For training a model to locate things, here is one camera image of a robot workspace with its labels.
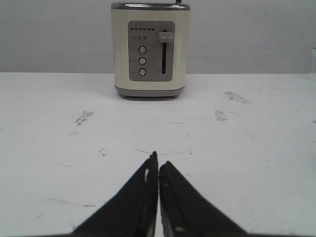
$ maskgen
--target toaster base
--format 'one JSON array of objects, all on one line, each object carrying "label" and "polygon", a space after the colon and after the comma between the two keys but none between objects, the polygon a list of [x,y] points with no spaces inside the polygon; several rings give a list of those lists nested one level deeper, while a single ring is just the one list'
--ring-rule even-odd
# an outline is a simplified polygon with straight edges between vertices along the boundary
[{"label": "toaster base", "polygon": [[115,86],[121,96],[137,96],[137,97],[165,97],[178,95],[183,91],[184,86],[175,90],[128,90]]}]

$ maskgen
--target toaster control panel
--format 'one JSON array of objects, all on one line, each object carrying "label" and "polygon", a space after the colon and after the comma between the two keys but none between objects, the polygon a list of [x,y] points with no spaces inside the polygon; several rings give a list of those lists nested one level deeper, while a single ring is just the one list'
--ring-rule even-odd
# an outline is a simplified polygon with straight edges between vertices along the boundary
[{"label": "toaster control panel", "polygon": [[172,21],[130,21],[129,78],[132,81],[170,81],[174,37]]}]

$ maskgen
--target white wall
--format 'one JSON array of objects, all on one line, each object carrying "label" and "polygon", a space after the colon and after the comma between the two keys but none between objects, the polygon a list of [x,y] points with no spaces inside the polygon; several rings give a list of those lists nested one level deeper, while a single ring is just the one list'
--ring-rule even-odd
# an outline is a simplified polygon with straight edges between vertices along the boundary
[{"label": "white wall", "polygon": [[[188,73],[310,71],[316,0],[183,2]],[[0,71],[112,73],[111,3],[0,0]]]}]

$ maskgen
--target white table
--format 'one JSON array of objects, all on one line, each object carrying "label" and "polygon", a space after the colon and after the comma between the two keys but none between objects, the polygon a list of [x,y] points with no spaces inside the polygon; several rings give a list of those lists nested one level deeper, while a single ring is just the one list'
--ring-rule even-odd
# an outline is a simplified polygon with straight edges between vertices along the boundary
[{"label": "white table", "polygon": [[71,232],[154,150],[246,231],[315,235],[315,120],[315,75],[188,75],[139,100],[112,74],[0,73],[0,236]]}]

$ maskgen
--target cream toaster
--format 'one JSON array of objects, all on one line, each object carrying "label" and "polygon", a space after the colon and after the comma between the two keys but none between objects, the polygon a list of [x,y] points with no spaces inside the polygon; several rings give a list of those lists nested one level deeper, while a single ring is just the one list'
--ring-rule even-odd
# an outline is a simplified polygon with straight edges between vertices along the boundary
[{"label": "cream toaster", "polygon": [[185,87],[190,6],[115,2],[111,15],[118,93],[177,97]]}]

